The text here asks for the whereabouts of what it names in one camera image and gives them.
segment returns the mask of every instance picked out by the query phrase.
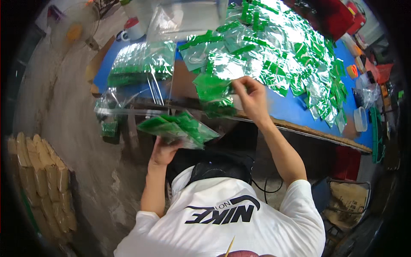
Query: man's right hand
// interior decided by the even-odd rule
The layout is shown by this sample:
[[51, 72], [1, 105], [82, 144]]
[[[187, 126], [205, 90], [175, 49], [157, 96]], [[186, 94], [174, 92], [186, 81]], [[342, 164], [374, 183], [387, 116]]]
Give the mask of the man's right hand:
[[231, 84], [240, 97], [242, 108], [249, 119], [258, 127], [264, 122], [271, 122], [267, 111], [266, 88], [263, 84], [249, 76], [235, 79]]

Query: fan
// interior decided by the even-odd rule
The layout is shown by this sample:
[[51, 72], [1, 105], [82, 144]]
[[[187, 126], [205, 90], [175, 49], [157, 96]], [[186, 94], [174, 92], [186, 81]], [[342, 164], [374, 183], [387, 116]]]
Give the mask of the fan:
[[94, 2], [72, 5], [59, 14], [52, 27], [50, 41], [53, 49], [67, 53], [69, 49], [79, 49], [86, 44], [98, 50], [93, 39], [99, 25], [99, 9]]

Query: black cable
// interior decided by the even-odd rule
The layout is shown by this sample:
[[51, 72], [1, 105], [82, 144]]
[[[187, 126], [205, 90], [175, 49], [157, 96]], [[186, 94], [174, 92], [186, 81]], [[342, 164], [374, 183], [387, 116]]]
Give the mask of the black cable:
[[283, 180], [281, 179], [281, 185], [280, 185], [280, 187], [279, 187], [277, 190], [270, 192], [270, 191], [265, 191], [264, 189], [262, 189], [261, 187], [259, 187], [259, 186], [257, 185], [257, 183], [254, 181], [254, 179], [252, 179], [251, 181], [254, 182], [254, 184], [256, 185], [256, 187], [258, 187], [259, 190], [261, 190], [261, 191], [263, 191], [263, 192], [265, 192], [265, 193], [269, 193], [269, 194], [271, 194], [271, 193], [277, 193], [278, 190], [281, 189], [282, 184], [283, 184]]
[[268, 178], [266, 178], [266, 182], [265, 182], [265, 184], [264, 184], [264, 189], [262, 189], [261, 187], [259, 187], [259, 186], [257, 185], [257, 183], [254, 181], [254, 179], [251, 180], [252, 182], [254, 182], [254, 184], [256, 185], [256, 187], [258, 187], [259, 190], [261, 190], [261, 191], [264, 192], [264, 199], [265, 199], [265, 201], [266, 201], [266, 204], [268, 204], [266, 193], [269, 193], [269, 194], [277, 193], [277, 192], [281, 189], [282, 184], [283, 184], [283, 180], [281, 179], [281, 185], [280, 185], [280, 187], [279, 187], [277, 190], [270, 192], [270, 191], [266, 191], [267, 180], [268, 180]]
[[267, 194], [266, 194], [266, 187], [267, 187], [267, 178], [266, 178], [266, 182], [264, 183], [264, 199], [265, 199], [265, 201], [266, 201], [266, 204], [268, 204], [268, 202], [267, 202]]

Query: white t-shirt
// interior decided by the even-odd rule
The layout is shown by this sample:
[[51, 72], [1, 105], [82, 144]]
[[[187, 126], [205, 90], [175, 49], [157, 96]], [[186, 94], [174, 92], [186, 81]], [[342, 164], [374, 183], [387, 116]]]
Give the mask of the white t-shirt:
[[226, 253], [234, 236], [230, 252], [321, 256], [324, 224], [308, 181], [294, 181], [277, 211], [238, 179], [208, 178], [185, 188], [193, 167], [173, 180], [173, 199], [164, 217], [137, 212], [136, 225], [114, 250], [116, 257], [216, 257]]

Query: hand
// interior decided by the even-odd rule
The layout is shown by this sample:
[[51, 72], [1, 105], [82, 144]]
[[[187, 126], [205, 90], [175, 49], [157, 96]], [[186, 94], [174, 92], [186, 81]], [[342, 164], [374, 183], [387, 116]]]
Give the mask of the hand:
[[231, 84], [240, 97], [242, 108], [248, 118], [253, 120], [257, 126], [268, 120], [271, 121], [267, 111], [266, 88], [263, 84], [249, 76], [235, 79]]
[[182, 141], [174, 141], [166, 144], [164, 140], [157, 136], [148, 165], [167, 166], [174, 158], [175, 153], [182, 147]]

